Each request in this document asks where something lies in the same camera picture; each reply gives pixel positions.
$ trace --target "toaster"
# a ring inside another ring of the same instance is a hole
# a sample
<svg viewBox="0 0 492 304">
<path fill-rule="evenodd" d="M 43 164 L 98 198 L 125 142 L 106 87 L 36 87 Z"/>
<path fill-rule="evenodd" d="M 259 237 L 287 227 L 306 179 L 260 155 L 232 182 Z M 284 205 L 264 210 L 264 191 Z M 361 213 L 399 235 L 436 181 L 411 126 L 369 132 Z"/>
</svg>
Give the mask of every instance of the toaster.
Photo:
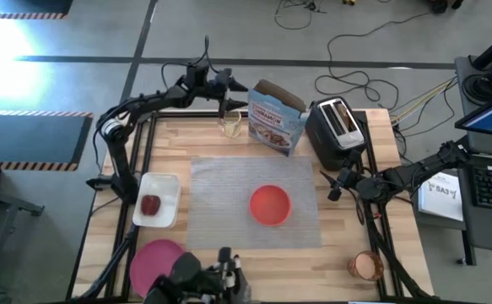
<svg viewBox="0 0 492 304">
<path fill-rule="evenodd" d="M 361 153 L 365 148 L 364 134 L 343 97 L 312 102 L 305 132 L 328 171 L 340 170 L 351 150 Z"/>
</svg>

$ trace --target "wooden cup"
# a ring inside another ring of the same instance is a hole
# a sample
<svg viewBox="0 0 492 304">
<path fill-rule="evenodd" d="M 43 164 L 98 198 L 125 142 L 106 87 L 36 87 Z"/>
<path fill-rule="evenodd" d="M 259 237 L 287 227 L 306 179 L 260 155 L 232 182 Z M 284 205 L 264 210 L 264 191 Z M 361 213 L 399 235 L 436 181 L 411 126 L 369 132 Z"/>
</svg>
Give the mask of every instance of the wooden cup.
<svg viewBox="0 0 492 304">
<path fill-rule="evenodd" d="M 384 265 L 381 257 L 371 251 L 364 251 L 349 261 L 347 264 L 349 273 L 355 278 L 376 281 L 384 273 Z"/>
</svg>

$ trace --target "red object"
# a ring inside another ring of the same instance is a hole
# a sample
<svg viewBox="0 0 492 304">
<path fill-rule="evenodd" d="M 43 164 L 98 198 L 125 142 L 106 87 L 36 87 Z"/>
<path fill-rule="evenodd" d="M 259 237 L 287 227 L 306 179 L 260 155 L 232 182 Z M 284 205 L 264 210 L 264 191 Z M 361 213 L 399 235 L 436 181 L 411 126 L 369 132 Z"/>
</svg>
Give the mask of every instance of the red object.
<svg viewBox="0 0 492 304">
<path fill-rule="evenodd" d="M 260 224 L 277 226 L 289 218 L 292 203 L 282 188 L 267 185 L 255 190 L 249 202 L 249 210 Z"/>
<path fill-rule="evenodd" d="M 157 195 L 144 195 L 141 200 L 141 212 L 144 215 L 155 215 L 161 206 L 161 198 Z"/>
<path fill-rule="evenodd" d="M 135 254 L 129 270 L 133 289 L 146 297 L 160 274 L 169 275 L 172 265 L 184 254 L 184 249 L 171 240 L 157 240 L 146 244 Z"/>
</svg>

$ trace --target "gray mesh mat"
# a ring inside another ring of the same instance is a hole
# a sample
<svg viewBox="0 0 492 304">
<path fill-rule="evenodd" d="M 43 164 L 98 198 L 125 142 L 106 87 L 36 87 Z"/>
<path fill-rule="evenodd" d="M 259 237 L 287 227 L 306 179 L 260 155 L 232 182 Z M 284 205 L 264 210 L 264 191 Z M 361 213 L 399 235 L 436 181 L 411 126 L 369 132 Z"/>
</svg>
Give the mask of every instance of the gray mesh mat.
<svg viewBox="0 0 492 304">
<path fill-rule="evenodd" d="M 266 184 L 284 189 L 293 204 L 291 216 L 278 227 L 259 225 L 249 211 L 250 196 Z M 193 158 L 188 217 L 190 249 L 322 245 L 308 157 Z"/>
</svg>

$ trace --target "floor mat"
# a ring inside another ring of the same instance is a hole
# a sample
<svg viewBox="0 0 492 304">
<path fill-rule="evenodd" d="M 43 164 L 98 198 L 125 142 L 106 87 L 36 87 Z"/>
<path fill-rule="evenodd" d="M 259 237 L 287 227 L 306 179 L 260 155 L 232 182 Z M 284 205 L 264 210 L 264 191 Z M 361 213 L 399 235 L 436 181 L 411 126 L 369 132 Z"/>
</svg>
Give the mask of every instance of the floor mat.
<svg viewBox="0 0 492 304">
<path fill-rule="evenodd" d="M 266 184 L 292 201 L 290 217 L 277 227 L 258 224 L 249 211 L 251 195 Z M 322 246 L 309 157 L 194 158 L 188 217 L 188 249 Z"/>
<path fill-rule="evenodd" d="M 0 168 L 77 170 L 92 117 L 89 112 L 0 111 Z"/>
<path fill-rule="evenodd" d="M 73 0 L 0 0 L 0 19 L 63 19 Z"/>
</svg>

